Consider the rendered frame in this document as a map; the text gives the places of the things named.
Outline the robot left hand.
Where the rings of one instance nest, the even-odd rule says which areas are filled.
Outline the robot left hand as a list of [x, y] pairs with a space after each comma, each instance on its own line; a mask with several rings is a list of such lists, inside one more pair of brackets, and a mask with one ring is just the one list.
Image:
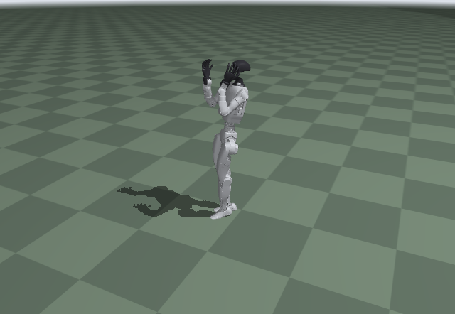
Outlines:
[[[234, 79], [236, 79], [236, 78], [240, 75], [240, 72], [239, 72], [239, 73], [235, 76], [235, 74], [237, 73], [237, 71], [238, 71], [238, 69], [239, 69], [239, 66], [237, 66], [237, 69], [236, 69], [236, 71], [235, 71], [236, 65], [237, 65], [237, 64], [235, 63], [235, 66], [234, 66], [234, 68], [233, 68], [233, 70], [232, 70], [232, 67], [233, 67], [233, 63], [232, 63], [231, 68], [230, 68], [230, 70], [229, 70], [230, 63], [228, 63], [227, 70], [226, 70], [226, 72], [225, 72], [225, 74], [224, 74], [224, 79], [221, 81], [220, 86], [221, 86], [222, 83], [224, 83], [224, 84], [227, 85], [227, 88], [228, 88], [230, 82], [232, 82]], [[229, 72], [228, 72], [228, 70], [229, 70]], [[232, 72], [231, 72], [231, 70], [232, 70]], [[234, 71], [235, 71], [235, 72], [234, 72]]]

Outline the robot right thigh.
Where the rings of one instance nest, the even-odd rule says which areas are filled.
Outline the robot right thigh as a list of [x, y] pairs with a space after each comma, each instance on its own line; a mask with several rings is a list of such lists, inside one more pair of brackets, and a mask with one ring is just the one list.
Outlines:
[[[220, 133], [215, 135], [214, 141], [213, 141], [213, 161], [215, 164], [215, 168], [217, 165], [217, 159], [218, 159], [218, 154], [220, 152], [220, 149], [222, 147], [222, 142], [220, 141]], [[216, 169], [217, 170], [217, 169]], [[228, 175], [231, 175], [230, 169], [227, 172]]]

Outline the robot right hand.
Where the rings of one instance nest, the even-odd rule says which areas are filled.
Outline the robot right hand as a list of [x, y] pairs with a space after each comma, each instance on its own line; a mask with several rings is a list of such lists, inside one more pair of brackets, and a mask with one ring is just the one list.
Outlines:
[[213, 67], [213, 64], [209, 67], [210, 61], [212, 61], [212, 60], [207, 59], [207, 60], [203, 61], [203, 63], [202, 63], [202, 72], [204, 75], [204, 78], [203, 78], [204, 85], [207, 85], [207, 79], [211, 79], [211, 77], [209, 77], [209, 75], [210, 75], [210, 70]]

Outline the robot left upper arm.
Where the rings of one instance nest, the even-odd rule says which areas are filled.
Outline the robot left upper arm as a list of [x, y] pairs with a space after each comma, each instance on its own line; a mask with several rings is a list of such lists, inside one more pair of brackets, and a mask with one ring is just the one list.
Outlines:
[[237, 94], [236, 94], [236, 97], [233, 98], [229, 105], [227, 106], [228, 107], [228, 110], [229, 112], [226, 114], [226, 115], [223, 115], [221, 114], [220, 112], [220, 108], [218, 109], [218, 113], [219, 115], [221, 116], [224, 116], [226, 117], [227, 115], [229, 115], [231, 112], [233, 112], [238, 106], [240, 106], [243, 102], [246, 102], [248, 100], [249, 96], [248, 94], [246, 93], [245, 90], [240, 90]]

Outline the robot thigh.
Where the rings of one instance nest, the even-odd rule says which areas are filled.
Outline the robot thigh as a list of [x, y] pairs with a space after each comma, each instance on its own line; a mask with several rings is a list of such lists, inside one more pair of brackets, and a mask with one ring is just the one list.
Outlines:
[[217, 159], [217, 175], [220, 184], [222, 185], [225, 178], [232, 178], [228, 175], [228, 170], [231, 164], [231, 156], [235, 155], [238, 151], [238, 145], [234, 142], [233, 139], [228, 139], [227, 142], [223, 143]]
[[[213, 141], [213, 161], [215, 164], [215, 168], [217, 165], [217, 159], [218, 159], [218, 154], [220, 152], [220, 149], [222, 147], [222, 142], [220, 141], [220, 133], [215, 135], [214, 141]], [[217, 169], [216, 169], [217, 170]], [[227, 172], [228, 175], [231, 175], [230, 169]]]

